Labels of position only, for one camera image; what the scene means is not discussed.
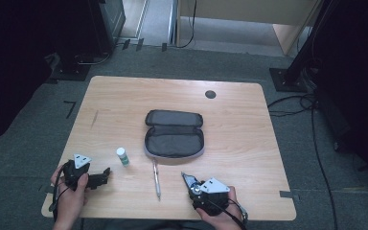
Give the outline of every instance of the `white cap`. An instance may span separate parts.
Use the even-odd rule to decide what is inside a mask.
[[[116,154],[122,156],[125,154],[125,149],[124,148],[118,148],[116,149]]]

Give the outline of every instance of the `glue stick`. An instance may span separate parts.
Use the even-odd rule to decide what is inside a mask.
[[[129,165],[129,158],[127,158],[127,152],[124,148],[116,149],[116,154],[118,155],[119,159],[121,159],[122,165],[125,167]]]

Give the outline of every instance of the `white pen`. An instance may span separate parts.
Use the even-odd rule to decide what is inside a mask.
[[[158,181],[157,162],[156,162],[156,159],[154,159],[154,158],[153,158],[153,170],[154,170],[154,181],[156,183],[156,193],[157,193],[157,197],[159,198],[159,201],[160,201],[160,196],[161,196],[160,183]]]

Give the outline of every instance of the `light wood surface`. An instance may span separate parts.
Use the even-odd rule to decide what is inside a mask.
[[[217,96],[206,98],[207,90]],[[197,112],[204,119],[204,154],[178,165],[159,165],[161,201],[151,160],[144,154],[145,118],[152,109]],[[124,168],[115,155],[118,147],[126,149],[130,166]],[[181,172],[235,186],[249,219],[296,217],[292,199],[280,197],[280,191],[289,191],[288,181],[257,83],[95,77],[59,164],[74,153],[93,159],[90,173],[112,170],[108,184],[89,194],[84,218],[199,219]],[[51,197],[42,207],[46,217],[52,215]]]
[[[192,17],[195,0],[177,0],[177,35],[180,17]],[[196,17],[275,24],[273,28],[285,55],[316,15],[321,0],[198,0]]]

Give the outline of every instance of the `table top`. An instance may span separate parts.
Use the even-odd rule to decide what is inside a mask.
[[[214,99],[205,96],[208,90],[216,93]],[[160,162],[160,201],[152,161],[144,152],[145,118],[153,109],[195,112],[204,120],[201,156],[176,165]],[[119,147],[126,149],[128,167],[115,154]],[[288,181],[257,83],[94,77],[59,164],[75,153],[92,158],[91,174],[112,170],[108,183],[89,193],[82,218],[199,219],[181,172],[235,186],[249,219],[296,217],[292,198],[280,196],[289,192]],[[45,217],[52,216],[51,201],[47,195]]]

